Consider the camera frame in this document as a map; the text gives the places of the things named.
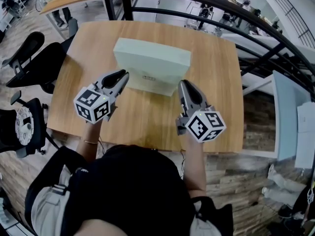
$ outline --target white box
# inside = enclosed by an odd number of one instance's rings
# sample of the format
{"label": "white box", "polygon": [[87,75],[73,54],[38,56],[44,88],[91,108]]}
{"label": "white box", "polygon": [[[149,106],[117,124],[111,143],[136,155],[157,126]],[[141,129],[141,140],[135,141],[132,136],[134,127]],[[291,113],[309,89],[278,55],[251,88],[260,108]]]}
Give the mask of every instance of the white box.
{"label": "white box", "polygon": [[114,55],[129,72],[127,87],[172,96],[190,67],[191,52],[157,43],[119,38]]}
{"label": "white box", "polygon": [[298,132],[315,132],[315,103],[306,102],[297,107]]}
{"label": "white box", "polygon": [[311,169],[315,151],[315,133],[304,132],[297,134],[297,150],[295,168]]}

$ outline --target forearm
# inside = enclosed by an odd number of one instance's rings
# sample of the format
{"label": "forearm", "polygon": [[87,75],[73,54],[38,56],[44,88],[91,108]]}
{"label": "forearm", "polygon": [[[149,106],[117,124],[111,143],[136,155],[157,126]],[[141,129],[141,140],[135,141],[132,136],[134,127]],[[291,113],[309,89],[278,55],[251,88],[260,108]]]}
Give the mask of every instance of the forearm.
{"label": "forearm", "polygon": [[207,180],[203,160],[203,144],[198,143],[189,132],[187,132],[186,137],[185,185],[192,198],[206,196]]}
{"label": "forearm", "polygon": [[77,152],[84,157],[87,162],[92,162],[96,159],[97,143],[103,121],[96,124],[87,122],[85,124],[84,133],[81,137]]}

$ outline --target wooden floor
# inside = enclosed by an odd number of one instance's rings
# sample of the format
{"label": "wooden floor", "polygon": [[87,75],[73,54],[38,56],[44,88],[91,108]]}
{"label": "wooden floor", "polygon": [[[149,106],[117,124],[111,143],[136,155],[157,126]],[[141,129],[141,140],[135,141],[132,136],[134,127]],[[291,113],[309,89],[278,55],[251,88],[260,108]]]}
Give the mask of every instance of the wooden floor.
{"label": "wooden floor", "polygon": [[[79,25],[85,21],[106,20],[101,2],[89,2],[88,5],[88,8],[84,8],[83,4],[70,7],[72,16],[78,20]],[[45,18],[36,12],[34,1],[29,3],[27,10],[29,14],[13,22],[13,27],[6,32],[0,44],[0,62],[11,56],[32,31],[44,33],[43,47],[59,41]],[[13,76],[14,73],[10,68],[0,71],[0,109],[19,107],[17,104],[9,105],[11,96],[18,89],[5,87],[5,83]],[[24,100],[38,97],[42,103],[50,105],[51,95],[44,93],[39,86],[21,88],[21,90]],[[275,140],[275,114],[272,100],[262,95],[250,94],[244,98],[244,108],[244,148],[272,151]],[[59,145],[67,145],[73,149],[78,143],[78,138],[75,137],[59,133],[54,133],[53,136]],[[21,216],[24,219],[24,198],[30,183],[55,152],[49,143],[46,143],[46,150],[47,154],[44,156],[36,154],[23,159],[18,159],[13,151],[0,154],[0,173],[3,175],[0,185],[8,193],[18,218]],[[183,156],[178,152],[163,152],[163,154],[169,157],[181,172]],[[277,219],[275,211],[282,205],[266,200],[261,195],[262,187],[272,184],[266,179],[268,165],[272,159],[236,153],[208,154],[205,157],[207,194],[213,198],[217,207],[232,203],[234,235],[269,235],[265,225]],[[300,182],[306,180],[306,175],[301,176],[301,170],[294,168],[294,159],[276,164],[276,170],[292,180]]]}

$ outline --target bracelet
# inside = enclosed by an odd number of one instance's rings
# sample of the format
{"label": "bracelet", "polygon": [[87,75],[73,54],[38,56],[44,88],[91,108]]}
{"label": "bracelet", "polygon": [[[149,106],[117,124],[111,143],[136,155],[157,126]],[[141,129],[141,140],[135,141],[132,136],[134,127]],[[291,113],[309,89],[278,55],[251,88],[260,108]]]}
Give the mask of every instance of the bracelet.
{"label": "bracelet", "polygon": [[87,144],[96,144],[96,145],[98,144],[98,143],[89,142],[89,141],[87,141],[87,140],[84,140],[84,142],[87,143]]}

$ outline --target white cabinet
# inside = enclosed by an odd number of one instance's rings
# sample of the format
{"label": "white cabinet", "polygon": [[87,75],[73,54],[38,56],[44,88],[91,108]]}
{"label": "white cabinet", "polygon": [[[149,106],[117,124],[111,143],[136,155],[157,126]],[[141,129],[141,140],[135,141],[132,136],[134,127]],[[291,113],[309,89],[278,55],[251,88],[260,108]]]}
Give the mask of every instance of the white cabinet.
{"label": "white cabinet", "polygon": [[298,135],[295,167],[311,169],[315,152],[315,103],[297,107]]}

